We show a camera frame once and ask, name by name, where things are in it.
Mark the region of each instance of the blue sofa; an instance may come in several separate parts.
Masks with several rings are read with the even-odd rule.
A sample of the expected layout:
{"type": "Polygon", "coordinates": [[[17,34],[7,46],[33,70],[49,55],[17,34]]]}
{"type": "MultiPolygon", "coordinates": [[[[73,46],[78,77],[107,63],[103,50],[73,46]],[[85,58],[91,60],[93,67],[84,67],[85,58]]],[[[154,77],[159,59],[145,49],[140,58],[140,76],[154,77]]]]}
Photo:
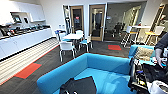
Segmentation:
{"type": "Polygon", "coordinates": [[[92,76],[97,94],[136,94],[128,87],[130,59],[85,53],[76,59],[52,70],[37,80],[43,94],[59,94],[62,84],[92,76]]]}
{"type": "MultiPolygon", "coordinates": [[[[134,57],[138,47],[143,47],[143,48],[154,50],[154,46],[149,46],[149,45],[131,45],[130,50],[129,50],[128,58],[134,57]]],[[[155,50],[153,51],[152,55],[150,56],[150,61],[140,60],[140,63],[141,64],[145,63],[145,64],[149,64],[149,65],[153,65],[154,66],[155,64],[153,63],[152,57],[155,57],[155,50]]]]}

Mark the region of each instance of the white table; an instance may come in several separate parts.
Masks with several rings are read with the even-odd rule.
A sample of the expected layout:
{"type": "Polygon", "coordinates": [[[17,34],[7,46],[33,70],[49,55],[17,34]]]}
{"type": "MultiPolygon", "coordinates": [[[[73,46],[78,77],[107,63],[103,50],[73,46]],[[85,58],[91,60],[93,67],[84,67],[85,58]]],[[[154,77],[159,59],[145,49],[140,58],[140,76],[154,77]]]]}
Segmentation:
{"type": "Polygon", "coordinates": [[[83,35],[82,34],[68,34],[65,37],[63,37],[64,39],[80,39],[82,38],[83,35]]]}
{"type": "Polygon", "coordinates": [[[145,35],[145,32],[146,32],[145,30],[148,29],[148,31],[149,31],[151,26],[137,26],[137,25],[135,25],[135,26],[132,26],[132,27],[137,28],[138,38],[137,38],[136,41],[138,41],[140,43],[141,42],[144,43],[146,41],[146,38],[147,38],[147,36],[145,35]]]}
{"type": "Polygon", "coordinates": [[[132,26],[133,28],[151,28],[151,26],[137,26],[137,25],[135,25],[135,26],[132,26]]]}

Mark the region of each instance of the door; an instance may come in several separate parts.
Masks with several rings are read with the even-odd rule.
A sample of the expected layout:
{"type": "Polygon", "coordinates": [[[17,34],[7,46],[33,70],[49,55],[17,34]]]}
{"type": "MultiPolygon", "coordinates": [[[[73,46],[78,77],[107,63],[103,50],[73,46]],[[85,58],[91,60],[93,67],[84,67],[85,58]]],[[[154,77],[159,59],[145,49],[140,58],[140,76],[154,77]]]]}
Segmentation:
{"type": "Polygon", "coordinates": [[[76,30],[84,30],[83,27],[83,6],[70,6],[72,33],[76,30]]]}
{"type": "Polygon", "coordinates": [[[102,41],[105,5],[90,5],[89,32],[92,40],[102,41]]]}

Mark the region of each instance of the white chair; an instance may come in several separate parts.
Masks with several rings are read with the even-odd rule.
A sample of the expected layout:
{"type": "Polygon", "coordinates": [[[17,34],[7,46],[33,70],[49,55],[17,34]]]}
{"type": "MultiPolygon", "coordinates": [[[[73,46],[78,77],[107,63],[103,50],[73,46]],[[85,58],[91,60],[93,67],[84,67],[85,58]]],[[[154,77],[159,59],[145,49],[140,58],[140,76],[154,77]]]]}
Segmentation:
{"type": "Polygon", "coordinates": [[[65,51],[68,51],[68,50],[71,50],[73,52],[73,58],[75,58],[75,55],[74,55],[74,50],[75,50],[75,53],[76,53],[76,49],[74,46],[72,46],[72,42],[65,42],[65,41],[62,41],[60,42],[60,58],[61,58],[61,62],[62,62],[62,51],[64,51],[64,55],[65,55],[65,51]]]}
{"type": "Polygon", "coordinates": [[[71,41],[70,39],[64,39],[63,37],[65,37],[66,33],[59,33],[59,38],[60,41],[71,41]]]}
{"type": "Polygon", "coordinates": [[[156,26],[156,28],[154,30],[155,32],[153,32],[153,31],[145,32],[145,34],[149,36],[147,38],[147,41],[145,42],[145,45],[148,43],[148,41],[151,38],[151,36],[156,36],[156,38],[155,38],[155,43],[150,41],[150,44],[153,43],[154,45],[156,45],[157,41],[158,41],[158,36],[162,33],[162,31],[163,31],[164,28],[165,27],[163,27],[163,26],[156,26]]]}
{"type": "Polygon", "coordinates": [[[130,42],[133,41],[136,44],[136,39],[137,39],[137,36],[138,36],[138,32],[134,32],[134,31],[131,31],[131,30],[132,30],[132,26],[127,26],[126,34],[125,34],[125,36],[124,36],[124,38],[121,42],[121,44],[124,44],[124,47],[126,47],[127,42],[130,39],[130,35],[135,35],[135,39],[134,40],[131,39],[130,42]]]}
{"type": "Polygon", "coordinates": [[[82,30],[77,30],[76,31],[76,34],[78,34],[78,35],[81,35],[82,37],[81,37],[81,41],[82,41],[82,39],[83,39],[83,31],[82,30]]]}
{"type": "Polygon", "coordinates": [[[80,44],[84,44],[87,46],[87,52],[89,52],[88,45],[91,43],[91,48],[93,49],[92,42],[91,42],[91,35],[87,37],[87,39],[84,39],[83,41],[80,42],[80,44]]]}

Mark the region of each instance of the orange rug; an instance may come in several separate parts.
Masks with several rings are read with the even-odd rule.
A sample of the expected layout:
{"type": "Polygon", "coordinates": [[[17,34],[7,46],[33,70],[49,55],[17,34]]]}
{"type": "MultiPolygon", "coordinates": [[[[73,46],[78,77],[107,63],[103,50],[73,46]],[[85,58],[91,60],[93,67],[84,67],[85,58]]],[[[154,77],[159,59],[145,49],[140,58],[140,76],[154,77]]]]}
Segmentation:
{"type": "Polygon", "coordinates": [[[108,49],[110,49],[110,50],[121,50],[119,45],[108,45],[108,49]]]}
{"type": "Polygon", "coordinates": [[[31,63],[26,68],[24,68],[22,71],[18,72],[15,77],[26,79],[29,75],[31,75],[34,71],[36,71],[41,64],[31,63]]]}

